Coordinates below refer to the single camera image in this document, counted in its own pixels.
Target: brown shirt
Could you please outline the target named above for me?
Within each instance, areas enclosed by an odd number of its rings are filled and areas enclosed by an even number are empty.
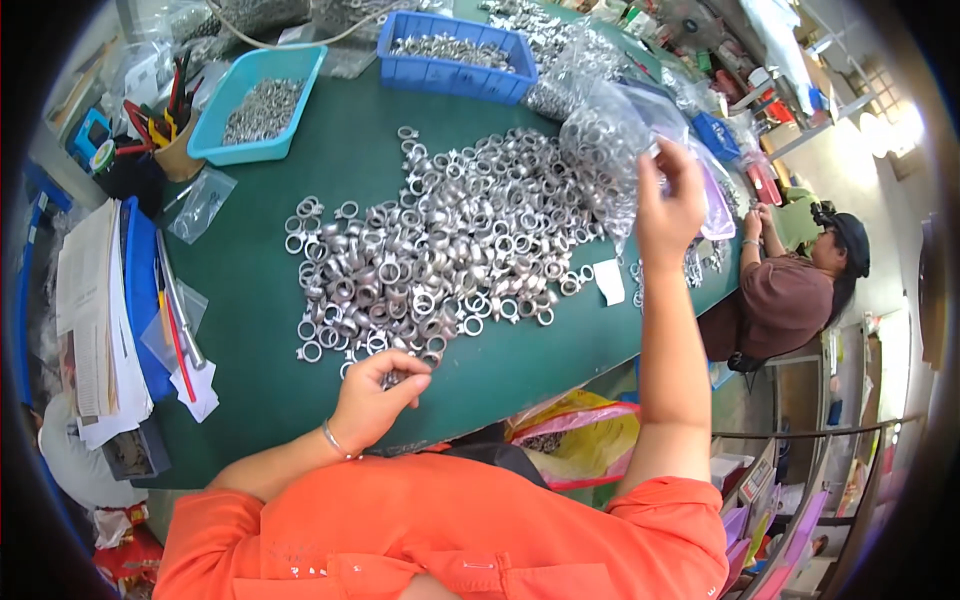
[[[740,350],[770,358],[799,348],[827,324],[833,281],[795,253],[766,258],[740,274],[740,288],[698,319],[707,358]]]

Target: pen holder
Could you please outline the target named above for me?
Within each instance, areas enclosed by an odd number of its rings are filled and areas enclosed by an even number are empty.
[[[154,152],[156,163],[163,169],[167,179],[173,183],[193,178],[206,164],[205,158],[191,158],[186,153],[186,143],[190,141],[190,135],[193,134],[199,118],[196,110],[191,111],[190,121],[174,141]]]

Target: light blue plastic tray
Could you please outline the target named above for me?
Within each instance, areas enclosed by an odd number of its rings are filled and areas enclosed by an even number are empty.
[[[190,135],[186,152],[218,166],[286,157],[325,56],[325,46],[303,46],[296,50],[254,50],[237,59],[213,91]],[[305,80],[290,127],[274,139],[224,146],[224,129],[230,113],[240,106],[247,92],[268,78]]]

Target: orange shirt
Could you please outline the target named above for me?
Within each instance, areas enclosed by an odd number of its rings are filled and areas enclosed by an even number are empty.
[[[367,457],[304,475],[264,505],[182,498],[155,600],[396,600],[428,572],[465,600],[716,598],[721,498],[661,477],[606,513],[506,469],[443,456]]]

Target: white cable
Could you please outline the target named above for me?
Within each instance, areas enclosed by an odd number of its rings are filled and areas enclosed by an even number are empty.
[[[266,44],[266,43],[263,43],[262,41],[257,41],[257,40],[255,40],[255,39],[253,39],[252,37],[247,36],[246,34],[244,34],[243,32],[241,32],[240,30],[238,30],[236,27],[234,27],[234,26],[233,26],[233,23],[230,23],[229,21],[227,21],[227,18],[224,17],[224,14],[223,14],[222,12],[220,12],[220,8],[213,3],[213,0],[206,0],[206,4],[210,7],[210,11],[213,12],[213,15],[216,16],[218,19],[220,19],[220,22],[223,23],[224,26],[225,26],[227,29],[229,29],[235,36],[237,36],[237,37],[239,37],[240,39],[244,40],[245,42],[247,42],[247,43],[250,44],[251,46],[254,46],[254,47],[256,47],[256,48],[263,48],[263,49],[265,49],[265,50],[299,50],[300,48],[304,48],[304,47],[306,47],[306,48],[315,48],[315,47],[317,47],[317,46],[326,46],[327,44],[332,44],[332,43],[335,42],[335,41],[340,41],[340,40],[343,39],[344,37],[349,36],[349,35],[352,34],[354,31],[356,31],[361,25],[366,24],[368,21],[373,20],[373,19],[376,19],[376,18],[377,18],[378,16],[380,16],[381,14],[385,14],[385,13],[387,13],[387,12],[389,12],[389,11],[392,11],[394,8],[397,8],[397,7],[399,7],[401,4],[406,4],[406,3],[407,3],[406,0],[400,0],[399,2],[394,2],[394,4],[388,6],[388,7],[384,8],[384,9],[381,9],[381,10],[379,10],[379,11],[377,11],[377,12],[374,12],[374,13],[372,13],[372,14],[369,14],[369,15],[365,16],[365,17],[362,18],[360,21],[358,21],[355,25],[353,25],[353,27],[350,27],[349,29],[347,29],[347,30],[344,31],[343,33],[338,34],[338,35],[336,35],[336,36],[334,36],[334,37],[329,37],[329,38],[327,38],[327,39],[322,39],[322,40],[320,40],[320,41],[313,41],[313,42],[310,42],[310,43],[308,43],[308,44],[290,44],[290,45],[282,45],[282,46],[280,46],[280,45],[276,45],[276,44]]]

